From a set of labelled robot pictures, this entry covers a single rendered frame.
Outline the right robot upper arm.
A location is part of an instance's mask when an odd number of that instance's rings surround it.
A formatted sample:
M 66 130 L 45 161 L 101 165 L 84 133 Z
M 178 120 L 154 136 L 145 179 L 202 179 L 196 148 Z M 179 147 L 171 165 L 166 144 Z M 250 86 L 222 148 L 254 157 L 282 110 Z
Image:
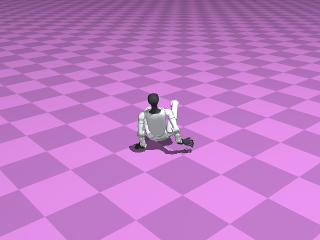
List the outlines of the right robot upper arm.
M 168 119 L 172 125 L 172 128 L 171 128 L 172 132 L 173 133 L 179 132 L 179 128 L 177 126 L 177 121 L 176 121 L 176 118 L 174 116 L 173 111 L 170 109 L 164 109 L 164 112 L 165 112 L 165 115 L 169 117 Z

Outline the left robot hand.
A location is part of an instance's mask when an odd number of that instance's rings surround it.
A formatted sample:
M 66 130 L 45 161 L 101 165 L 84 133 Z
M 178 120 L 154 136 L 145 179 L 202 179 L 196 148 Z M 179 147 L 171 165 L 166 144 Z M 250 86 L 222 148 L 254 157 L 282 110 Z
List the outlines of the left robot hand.
M 144 147 L 143 146 L 140 146 L 140 142 L 138 143 L 138 144 L 136 144 L 136 146 L 135 146 L 135 149 L 136 150 L 138 150 L 138 149 L 144 149 Z

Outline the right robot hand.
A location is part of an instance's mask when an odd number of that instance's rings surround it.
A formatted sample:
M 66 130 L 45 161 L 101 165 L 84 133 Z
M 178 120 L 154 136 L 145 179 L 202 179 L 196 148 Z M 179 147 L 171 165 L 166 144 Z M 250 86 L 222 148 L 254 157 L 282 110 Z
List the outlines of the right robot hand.
M 188 137 L 188 138 L 182 139 L 182 143 L 177 143 L 177 144 L 180 144 L 180 145 L 184 144 L 186 146 L 191 146 L 193 148 L 194 142 L 192 139 L 190 139 L 190 137 Z

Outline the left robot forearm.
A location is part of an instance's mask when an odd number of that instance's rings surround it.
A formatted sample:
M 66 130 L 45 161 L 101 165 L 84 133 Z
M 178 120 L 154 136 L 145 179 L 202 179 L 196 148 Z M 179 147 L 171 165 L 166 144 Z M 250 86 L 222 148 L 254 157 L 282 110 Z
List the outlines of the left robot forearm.
M 138 135 L 138 140 L 139 140 L 139 143 L 140 143 L 140 146 L 141 146 L 141 147 L 144 147 L 144 148 L 147 147 L 147 144 L 146 144 L 146 142 L 145 142 L 145 136 L 139 136 L 139 135 Z

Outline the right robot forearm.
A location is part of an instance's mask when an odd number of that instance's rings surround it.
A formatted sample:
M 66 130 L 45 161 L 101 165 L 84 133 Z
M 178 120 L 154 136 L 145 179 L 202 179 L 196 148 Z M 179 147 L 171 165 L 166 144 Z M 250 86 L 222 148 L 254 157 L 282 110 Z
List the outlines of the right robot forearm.
M 179 127 L 178 127 L 178 129 L 179 129 Z M 174 136 L 175 136 L 175 141 L 176 141 L 177 144 L 178 143 L 182 143 L 180 129 L 179 129 L 178 132 L 174 133 Z

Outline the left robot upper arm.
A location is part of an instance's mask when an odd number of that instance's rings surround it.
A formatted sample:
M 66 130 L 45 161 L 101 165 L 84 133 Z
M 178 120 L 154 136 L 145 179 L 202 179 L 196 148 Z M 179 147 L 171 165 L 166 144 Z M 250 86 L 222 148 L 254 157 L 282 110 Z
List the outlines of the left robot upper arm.
M 146 118 L 146 111 L 140 112 L 138 115 L 138 135 L 145 136 L 146 131 L 144 130 L 144 119 Z

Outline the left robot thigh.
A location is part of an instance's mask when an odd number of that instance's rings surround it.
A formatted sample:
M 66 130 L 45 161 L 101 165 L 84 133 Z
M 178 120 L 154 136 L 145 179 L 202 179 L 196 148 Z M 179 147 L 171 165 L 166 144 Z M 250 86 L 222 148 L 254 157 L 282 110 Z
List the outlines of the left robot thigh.
M 147 109 L 151 109 L 151 107 L 150 107 L 150 106 L 149 106 L 149 107 L 146 107 L 146 108 L 144 109 L 144 112 L 145 112 Z M 152 135 L 152 133 L 149 131 L 146 118 L 144 119 L 144 128 L 145 128 L 146 135 L 147 135 L 147 137 L 148 137 L 150 140 L 157 140 L 156 137 L 155 137 L 155 135 Z

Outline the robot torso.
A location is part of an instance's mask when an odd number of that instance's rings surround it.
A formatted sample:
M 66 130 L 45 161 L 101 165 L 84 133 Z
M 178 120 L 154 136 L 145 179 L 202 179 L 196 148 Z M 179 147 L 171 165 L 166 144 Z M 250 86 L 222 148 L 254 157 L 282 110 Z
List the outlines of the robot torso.
M 164 141 L 169 138 L 167 134 L 166 114 L 163 107 L 158 107 L 161 111 L 156 114 L 149 113 L 150 109 L 146 110 L 146 122 L 148 130 L 155 135 L 158 141 Z

